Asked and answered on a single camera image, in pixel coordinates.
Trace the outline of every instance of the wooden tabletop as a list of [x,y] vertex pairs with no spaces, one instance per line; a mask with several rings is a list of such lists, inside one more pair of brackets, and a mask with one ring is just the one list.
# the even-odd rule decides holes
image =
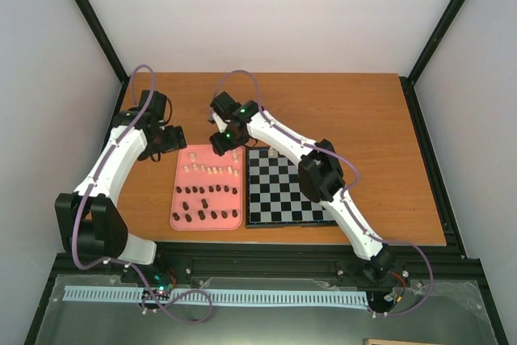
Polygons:
[[[182,125],[189,145],[208,144],[216,131],[207,122],[209,104],[224,74],[158,74],[157,89],[173,103],[171,123]],[[389,240],[444,245],[445,238],[418,143],[396,74],[256,74],[263,106],[306,137],[326,138],[361,174],[351,195],[372,228]],[[149,89],[138,74],[137,96]],[[255,98],[252,82],[237,74],[225,84],[237,101]],[[127,93],[123,108],[132,106]],[[177,231],[170,226],[177,152],[159,163],[137,162],[119,198],[132,234],[156,241],[346,244],[337,226]],[[345,180],[353,180],[346,166]]]

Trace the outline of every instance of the wire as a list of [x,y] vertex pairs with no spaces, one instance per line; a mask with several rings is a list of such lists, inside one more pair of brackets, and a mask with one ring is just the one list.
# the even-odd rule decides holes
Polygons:
[[167,275],[170,276],[170,280],[172,280],[172,289],[176,288],[176,277],[174,276],[174,270],[171,268],[170,271],[167,271]]
[[[257,91],[257,104],[258,104],[258,111],[260,112],[260,115],[264,118],[264,120],[266,122],[268,122],[269,124],[271,124],[271,126],[273,128],[275,128],[276,130],[278,130],[280,133],[284,134],[286,137],[288,137],[289,139],[291,139],[292,141],[295,141],[295,142],[299,142],[299,139],[295,136],[295,135],[292,135],[289,131],[286,131],[285,129],[281,128],[280,126],[276,125],[274,123],[274,121],[272,121],[272,119],[268,118],[266,116],[266,113],[264,112],[263,110],[263,106],[262,106],[262,94],[260,92],[260,85],[259,85],[259,82],[257,81],[257,78],[251,74],[250,72],[248,72],[247,70],[243,70],[243,69],[238,69],[238,70],[234,70],[232,72],[229,72],[228,74],[226,74],[220,81],[219,83],[217,84],[216,86],[216,90],[213,94],[213,97],[215,98],[217,96],[217,92],[219,91],[219,89],[222,87],[223,83],[230,77],[232,76],[233,74],[245,74],[247,75],[249,78],[251,78],[251,81],[253,81],[254,85],[255,85],[255,90]],[[355,168],[355,166],[350,162],[348,161],[347,159],[345,159],[344,157],[342,157],[341,155],[338,155],[336,153],[333,153],[332,151],[329,151],[328,149],[322,149],[320,147],[317,147],[315,145],[310,145],[308,143],[304,143],[303,146],[306,146],[306,147],[309,147],[310,149],[315,149],[316,151],[319,151],[319,152],[323,152],[324,154],[328,154],[334,158],[337,158],[338,160],[340,160],[341,162],[344,162],[345,164],[347,164],[351,169],[352,171],[354,171],[354,175],[355,175],[355,180],[354,182],[352,182],[350,185],[347,185],[343,188],[342,190],[342,197],[344,196],[344,192],[349,190],[349,189],[352,189],[355,185],[357,185],[357,183],[359,183],[359,172],[357,171],[357,169]]]
[[247,149],[253,149],[257,145],[257,143],[259,143],[259,139],[255,139],[254,137],[250,137],[250,139],[253,139],[255,143],[253,145],[244,145],[244,147]]
[[[280,133],[284,134],[286,137],[288,137],[292,141],[299,142],[300,140],[296,136],[292,135],[289,131],[287,131],[287,130],[281,128],[279,125],[275,124],[273,119],[270,119],[270,118],[267,117],[266,113],[263,110],[263,106],[262,106],[262,95],[261,95],[261,92],[260,92],[259,82],[257,81],[257,78],[253,74],[248,72],[247,70],[238,69],[238,70],[234,70],[232,72],[227,73],[219,81],[219,83],[217,84],[216,90],[214,91],[214,94],[213,94],[213,97],[215,98],[217,96],[217,92],[219,92],[219,89],[222,87],[223,83],[230,76],[232,76],[233,74],[245,74],[249,78],[251,78],[251,81],[253,81],[253,83],[255,85],[255,90],[257,92],[258,111],[260,112],[261,116],[264,118],[264,120],[266,122],[268,122],[272,126],[272,128],[277,129]],[[367,230],[363,226],[363,224],[361,224],[361,222],[357,219],[355,214],[351,211],[350,206],[348,205],[348,203],[344,200],[345,194],[347,193],[347,191],[352,189],[355,185],[357,185],[357,183],[359,183],[359,172],[357,171],[355,166],[350,161],[348,161],[347,159],[342,157],[341,155],[339,155],[337,153],[334,153],[332,151],[329,151],[328,149],[322,149],[320,147],[317,147],[315,145],[310,145],[308,143],[302,143],[302,145],[305,146],[305,147],[308,147],[310,149],[315,149],[318,152],[330,155],[331,157],[337,158],[339,161],[342,161],[342,162],[346,163],[354,171],[355,180],[350,185],[345,186],[341,190],[341,199],[342,199],[343,203],[345,204],[345,207],[347,208],[347,211],[350,213],[350,216],[352,217],[352,220],[354,220],[354,222],[357,224],[357,226],[361,229],[361,231],[365,235],[368,235],[372,240],[375,240],[376,242],[380,242],[381,244],[387,244],[389,246],[393,246],[393,245],[397,245],[397,246],[412,246],[420,254],[420,256],[422,256],[422,259],[423,259],[424,263],[427,266],[427,270],[429,271],[429,288],[427,289],[426,295],[422,298],[422,300],[420,300],[419,303],[417,303],[413,307],[410,307],[407,310],[404,310],[404,311],[402,311],[400,313],[391,313],[391,314],[386,314],[385,316],[386,317],[394,317],[394,318],[395,317],[402,317],[404,315],[407,315],[408,313],[411,313],[412,311],[415,311],[417,308],[422,306],[427,301],[427,299],[429,299],[429,297],[431,296],[431,293],[432,293],[432,291],[434,289],[434,286],[435,286],[435,278],[433,276],[433,270],[431,268],[431,264],[429,263],[429,260],[427,259],[426,255],[423,253],[423,251],[420,249],[419,246],[413,244],[412,242],[395,242],[395,241],[390,241],[390,240],[384,240],[383,238],[378,238],[377,236],[372,234],[369,230]],[[371,313],[375,313],[369,307],[368,307],[368,310]]]
[[400,297],[402,298],[402,296],[404,295],[404,292],[406,292],[406,281],[404,280],[404,278],[400,277],[397,273],[395,273],[393,271],[391,271],[390,274],[391,274],[391,276],[393,276],[395,279],[397,279],[401,283],[402,293],[401,293]]
[[[87,186],[87,188],[85,190],[85,193],[83,194],[83,196],[81,198],[81,201],[79,202],[78,211],[76,213],[75,220],[74,220],[74,228],[72,230],[72,242],[71,242],[72,258],[74,260],[74,264],[80,270],[88,270],[88,269],[90,269],[90,268],[92,268],[92,267],[94,267],[94,266],[96,266],[96,265],[98,265],[100,263],[105,262],[105,261],[109,261],[111,263],[123,264],[125,266],[130,266],[140,276],[140,279],[141,279],[142,283],[149,290],[149,295],[156,301],[158,307],[161,310],[165,311],[165,313],[169,317],[173,318],[177,322],[181,322],[181,323],[185,323],[185,324],[189,324],[189,325],[190,324],[201,323],[201,322],[206,321],[208,319],[208,317],[212,314],[212,298],[205,291],[203,291],[203,290],[189,290],[187,292],[184,292],[183,294],[178,295],[175,299],[173,299],[172,301],[168,302],[166,305],[163,305],[158,300],[158,297],[156,296],[156,294],[154,294],[153,289],[149,285],[149,282],[145,278],[145,276],[144,276],[143,272],[141,271],[141,269],[136,264],[125,262],[124,260],[119,260],[119,259],[115,259],[115,258],[107,258],[107,257],[106,258],[96,259],[93,262],[88,263],[88,264],[83,264],[83,263],[81,263],[81,260],[79,259],[79,254],[78,254],[78,235],[79,235],[79,227],[81,225],[82,214],[84,213],[84,209],[86,207],[86,202],[88,201],[88,198],[90,197],[90,194],[93,191],[93,188],[96,185],[96,181],[99,179],[100,173],[101,173],[102,169],[104,168],[104,166],[106,165],[107,160],[110,158],[110,156],[113,153],[113,151],[115,150],[116,146],[124,139],[124,137],[129,133],[129,131],[131,131],[131,129],[135,126],[135,123],[142,117],[142,115],[144,115],[145,110],[147,109],[147,107],[149,106],[149,104],[151,102],[151,99],[153,97],[153,93],[156,90],[156,74],[151,69],[151,67],[148,66],[148,65],[139,65],[139,66],[137,66],[133,70],[133,72],[131,73],[131,77],[129,79],[129,88],[131,90],[131,96],[132,96],[133,102],[136,102],[136,98],[135,98],[135,95],[134,95],[134,89],[133,89],[133,84],[134,84],[134,81],[135,81],[135,76],[138,73],[138,70],[143,69],[143,68],[147,69],[150,72],[150,74],[151,74],[151,87],[150,87],[150,90],[149,90],[149,95],[147,96],[147,100],[145,101],[144,105],[142,106],[141,110],[137,113],[135,118],[129,123],[127,128],[115,139],[115,142],[114,142],[115,144],[110,145],[109,148],[104,153],[101,161],[99,162],[99,164],[97,165],[97,168],[94,171],[94,174],[93,174],[93,177],[92,177],[94,182],[90,183]],[[199,294],[203,295],[208,300],[208,312],[207,312],[207,314],[203,318],[195,320],[195,321],[187,321],[187,320],[184,320],[182,318],[176,317],[175,315],[173,315],[172,313],[170,313],[167,310],[167,308],[172,306],[176,301],[179,301],[180,299],[184,298],[186,295],[192,294],[192,293],[199,293]]]

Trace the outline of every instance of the chessboard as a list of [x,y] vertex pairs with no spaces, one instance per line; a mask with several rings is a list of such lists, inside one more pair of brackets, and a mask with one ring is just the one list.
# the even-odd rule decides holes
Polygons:
[[300,192],[298,167],[268,147],[246,149],[246,228],[336,225]]

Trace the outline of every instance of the white wall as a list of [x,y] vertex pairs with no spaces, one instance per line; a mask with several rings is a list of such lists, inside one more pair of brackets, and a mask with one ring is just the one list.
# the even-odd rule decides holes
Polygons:
[[1,0],[0,87],[0,343],[11,345],[62,250],[53,202],[96,159],[118,83],[73,0]]
[[91,1],[128,67],[406,75],[449,0]]
[[468,253],[517,343],[517,0],[467,0],[417,93]]

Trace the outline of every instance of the black aluminum frame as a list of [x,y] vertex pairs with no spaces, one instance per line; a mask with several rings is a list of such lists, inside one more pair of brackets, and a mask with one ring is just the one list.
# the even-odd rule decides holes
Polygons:
[[[416,82],[422,75],[427,63],[432,58],[464,1],[451,0],[448,3],[410,74],[407,77],[400,77],[400,81],[447,242],[446,246],[423,247],[423,250],[431,262],[437,280],[477,281],[496,338],[500,344],[507,344],[508,341],[495,308],[481,262],[478,259],[466,258],[456,218],[452,211],[431,139],[429,138],[425,120],[423,119],[414,90]],[[113,111],[114,116],[120,111],[128,88],[129,77],[117,57],[115,49],[107,38],[106,32],[90,2],[88,0],[75,0],[75,2],[120,81],[120,93]],[[379,288],[379,286],[372,286],[362,280],[337,275],[340,268],[349,267],[357,261],[350,246],[158,243],[158,247],[162,252],[162,259],[167,262],[169,267],[173,267],[176,274],[178,274],[178,281],[191,284],[192,286],[196,286],[200,280],[206,280],[213,276],[243,276],[318,279],[340,286],[355,286],[366,291],[374,291]],[[429,279],[426,266],[419,254],[409,247],[395,247],[395,251],[397,258],[411,274],[412,279]],[[151,267],[144,268],[143,270],[149,276],[148,279],[152,279],[156,271]],[[78,273],[84,273],[84,271],[80,271],[74,266],[69,255],[59,254],[57,256],[41,297],[40,305],[27,334],[26,344],[35,343],[36,341],[57,275]],[[112,265],[92,268],[86,273],[119,274],[123,276],[124,280],[140,283],[135,274],[131,272],[124,273],[119,267]]]

